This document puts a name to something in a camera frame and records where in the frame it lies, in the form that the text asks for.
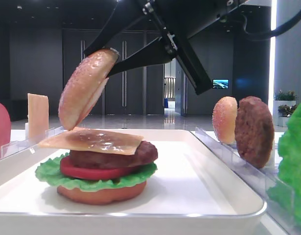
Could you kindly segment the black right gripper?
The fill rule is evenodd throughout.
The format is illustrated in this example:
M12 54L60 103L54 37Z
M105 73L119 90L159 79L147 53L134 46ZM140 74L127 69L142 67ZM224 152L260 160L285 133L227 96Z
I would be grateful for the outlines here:
M107 76L165 64L175 58L197 95L210 90L212 82L189 40L243 3L242 0L139 0L141 11L153 21L161 37L116 63Z

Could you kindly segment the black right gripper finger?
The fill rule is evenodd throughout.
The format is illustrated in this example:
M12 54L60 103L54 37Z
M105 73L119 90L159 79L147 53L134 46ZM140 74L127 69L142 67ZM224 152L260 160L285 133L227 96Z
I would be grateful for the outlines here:
M137 24L146 17L148 0L120 0L96 39L84 50L89 56L103 48L115 35Z

